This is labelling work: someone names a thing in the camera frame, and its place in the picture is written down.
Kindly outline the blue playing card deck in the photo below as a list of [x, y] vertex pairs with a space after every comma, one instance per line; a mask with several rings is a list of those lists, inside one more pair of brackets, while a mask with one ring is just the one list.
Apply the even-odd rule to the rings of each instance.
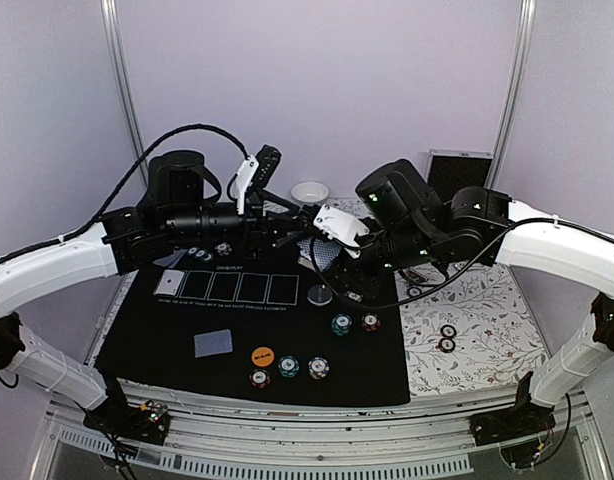
[[328, 270], [341, 254], [342, 247], [333, 241], [307, 238], [298, 243], [300, 256], [307, 262], [308, 267], [316, 263], [321, 272]]

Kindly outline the clear acrylic dealer button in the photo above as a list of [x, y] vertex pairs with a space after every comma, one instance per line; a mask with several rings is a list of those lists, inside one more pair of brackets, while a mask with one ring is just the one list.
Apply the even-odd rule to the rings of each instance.
[[333, 300], [333, 292], [326, 285], [314, 285], [307, 292], [307, 300], [314, 306], [324, 307]]

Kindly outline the blue fifty chips row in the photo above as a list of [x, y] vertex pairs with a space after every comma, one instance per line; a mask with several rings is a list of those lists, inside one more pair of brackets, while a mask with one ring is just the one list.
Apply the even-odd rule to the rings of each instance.
[[186, 254], [203, 263], [211, 262], [214, 259], [214, 254], [207, 249], [193, 247], [187, 250]]

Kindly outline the red black chip stack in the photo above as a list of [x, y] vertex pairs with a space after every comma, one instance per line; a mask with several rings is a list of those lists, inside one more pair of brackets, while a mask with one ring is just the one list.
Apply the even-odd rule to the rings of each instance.
[[456, 348], [454, 341], [456, 334], [456, 329], [452, 325], [443, 325], [440, 328], [441, 338], [437, 344], [438, 349], [443, 353], [452, 353]]

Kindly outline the blue peach stack front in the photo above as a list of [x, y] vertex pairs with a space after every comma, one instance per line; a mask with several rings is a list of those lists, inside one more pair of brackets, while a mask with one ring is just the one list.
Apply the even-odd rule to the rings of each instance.
[[308, 373], [315, 380], [327, 377], [329, 371], [329, 362], [323, 357], [314, 357], [308, 362]]

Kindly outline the dealt cards player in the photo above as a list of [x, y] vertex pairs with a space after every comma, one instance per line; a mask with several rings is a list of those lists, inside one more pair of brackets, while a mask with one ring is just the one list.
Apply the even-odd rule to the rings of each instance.
[[186, 254], [184, 249], [175, 250], [172, 254], [156, 259], [152, 262], [153, 265], [162, 267], [162, 268], [172, 268], [175, 266], [180, 259]]
[[233, 352], [233, 340], [230, 329], [196, 334], [193, 337], [194, 356], [205, 358], [209, 356]]

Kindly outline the green chip stack front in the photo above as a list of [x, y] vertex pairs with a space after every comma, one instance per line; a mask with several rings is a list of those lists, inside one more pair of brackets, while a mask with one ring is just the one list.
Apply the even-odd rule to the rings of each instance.
[[283, 356], [278, 361], [278, 370], [283, 378], [293, 378], [298, 374], [300, 365], [295, 357]]

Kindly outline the orange big blind button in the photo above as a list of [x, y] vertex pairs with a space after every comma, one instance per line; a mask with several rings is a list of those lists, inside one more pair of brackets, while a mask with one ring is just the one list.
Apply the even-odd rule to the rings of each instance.
[[266, 368], [272, 365], [274, 359], [274, 351], [267, 346], [258, 347], [251, 353], [251, 361], [258, 368]]

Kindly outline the dealt cards front player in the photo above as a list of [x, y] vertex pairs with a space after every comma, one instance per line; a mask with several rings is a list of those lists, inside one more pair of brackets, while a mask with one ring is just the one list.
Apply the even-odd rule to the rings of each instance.
[[233, 352], [233, 340], [230, 329], [196, 334], [193, 337], [194, 356], [205, 358], [209, 356]]

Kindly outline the red black stack front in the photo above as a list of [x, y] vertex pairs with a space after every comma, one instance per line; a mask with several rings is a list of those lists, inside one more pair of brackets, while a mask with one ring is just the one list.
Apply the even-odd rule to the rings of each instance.
[[270, 374], [265, 369], [254, 369], [249, 375], [249, 380], [252, 386], [263, 389], [271, 383]]

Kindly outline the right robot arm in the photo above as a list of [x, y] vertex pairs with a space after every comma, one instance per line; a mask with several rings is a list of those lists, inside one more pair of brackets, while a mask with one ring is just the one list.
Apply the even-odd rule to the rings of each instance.
[[423, 264], [517, 266], [597, 290], [590, 312], [554, 358], [519, 383], [504, 427], [524, 436], [560, 399], [614, 356], [614, 235], [546, 214], [477, 186], [442, 202], [414, 165], [387, 163], [356, 187], [371, 216], [332, 206], [313, 221], [347, 252], [333, 275], [366, 298], [383, 276]]

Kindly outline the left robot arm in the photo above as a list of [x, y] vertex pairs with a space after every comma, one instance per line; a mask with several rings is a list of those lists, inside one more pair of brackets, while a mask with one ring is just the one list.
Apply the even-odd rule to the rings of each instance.
[[265, 145], [246, 156], [223, 187], [203, 154], [167, 152], [150, 161], [148, 186], [136, 206], [103, 211], [81, 232], [0, 257], [0, 372], [23, 375], [94, 413], [113, 433], [128, 433], [136, 415], [118, 381], [37, 337], [22, 325], [17, 308], [73, 285], [132, 272], [202, 237], [235, 232], [259, 239], [267, 225], [263, 203], [283, 202], [265, 189], [281, 158]]

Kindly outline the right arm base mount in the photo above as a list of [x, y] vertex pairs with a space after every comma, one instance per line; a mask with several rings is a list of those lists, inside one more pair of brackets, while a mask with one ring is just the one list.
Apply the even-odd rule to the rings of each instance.
[[554, 407], [542, 407], [532, 402], [532, 376], [533, 373], [529, 372], [520, 380], [511, 407], [475, 414], [469, 418], [469, 429], [477, 446], [548, 432], [556, 425]]

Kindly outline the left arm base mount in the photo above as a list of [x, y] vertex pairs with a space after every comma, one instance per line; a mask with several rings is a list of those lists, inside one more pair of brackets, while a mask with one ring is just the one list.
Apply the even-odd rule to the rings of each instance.
[[93, 410], [84, 410], [83, 425], [110, 438], [121, 438], [157, 446], [165, 444], [171, 417], [167, 404], [152, 399], [139, 406], [108, 398]]

